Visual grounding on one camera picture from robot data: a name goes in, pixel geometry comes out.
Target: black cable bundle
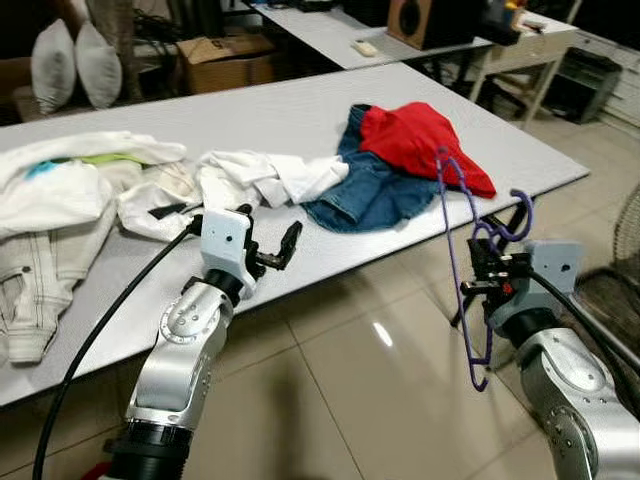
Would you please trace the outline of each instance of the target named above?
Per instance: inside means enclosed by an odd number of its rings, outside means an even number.
[[[175,70],[177,59],[169,53],[167,44],[175,45],[189,36],[171,20],[158,15],[150,15],[139,8],[134,10],[133,24],[135,37],[147,42],[160,57],[160,68],[163,72],[166,82],[165,87],[169,95],[177,96],[177,92],[169,86],[168,81]]]

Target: desk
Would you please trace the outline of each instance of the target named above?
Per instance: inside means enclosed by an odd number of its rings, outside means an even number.
[[[486,47],[491,42],[476,37],[472,43],[418,50],[386,34],[387,27],[371,28],[342,11],[304,13],[297,8],[272,9],[255,5],[256,12],[317,50],[343,70],[415,60],[445,53]],[[375,57],[360,55],[351,45],[366,40],[378,49]]]
[[[567,49],[573,46],[578,29],[572,25],[552,20],[532,12],[525,12],[520,20],[532,20],[546,24],[544,32],[537,34],[526,28],[518,43],[508,47],[494,45],[479,63],[480,73],[475,80],[469,100],[475,102],[487,75],[508,72],[535,65],[546,65],[545,71],[535,86],[535,93],[525,115],[523,129],[526,130],[540,103],[547,94],[551,80],[560,67]]]
[[[513,205],[517,187],[539,195],[588,174],[560,152],[512,127],[403,64],[338,72],[288,82],[229,90],[131,107],[78,114],[0,130],[5,149],[88,130],[147,133],[184,143],[189,158],[205,151],[251,149],[312,158],[336,151],[354,103],[396,108],[411,101],[430,103],[446,115],[462,147],[491,176],[492,200],[478,199],[480,215]],[[461,194],[448,197],[452,226],[471,215]],[[316,282],[357,268],[444,232],[439,201],[406,225],[377,233],[335,234],[310,221],[300,207],[255,212],[255,239],[264,251],[277,251],[294,221],[304,223],[298,249],[286,272],[270,271],[256,295],[241,302],[242,312]],[[58,335],[36,367],[0,369],[0,406],[55,385],[104,312],[162,245],[114,230],[86,280],[75,290]],[[160,316],[192,275],[201,275],[198,239],[180,245],[140,284],[113,317],[80,366],[79,375],[142,352],[153,345]]]

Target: white pillow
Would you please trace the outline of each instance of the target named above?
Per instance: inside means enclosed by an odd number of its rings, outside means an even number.
[[[78,74],[95,108],[109,108],[120,95],[122,65],[115,48],[90,23],[85,22],[76,39]]]
[[[73,40],[62,20],[38,35],[31,54],[31,84],[42,113],[69,101],[76,83]]]

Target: floor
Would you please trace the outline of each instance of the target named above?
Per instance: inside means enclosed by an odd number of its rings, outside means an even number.
[[[640,181],[640,141],[547,116],[531,133],[593,172],[541,199],[532,236],[582,241],[583,268],[607,263],[618,211]],[[458,252],[467,234],[456,233]],[[514,396],[515,369],[473,391],[462,337],[447,323],[453,310],[437,239],[236,319],[184,478],[555,478],[546,440]],[[79,479],[104,458],[140,364],[73,387],[45,478]],[[48,401],[0,414],[0,480],[31,478]]]

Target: speaker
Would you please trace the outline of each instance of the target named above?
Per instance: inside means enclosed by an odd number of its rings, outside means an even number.
[[[388,33],[419,50],[471,43],[485,0],[391,0]]]
[[[343,0],[344,13],[370,27],[384,27],[389,17],[389,0]]]

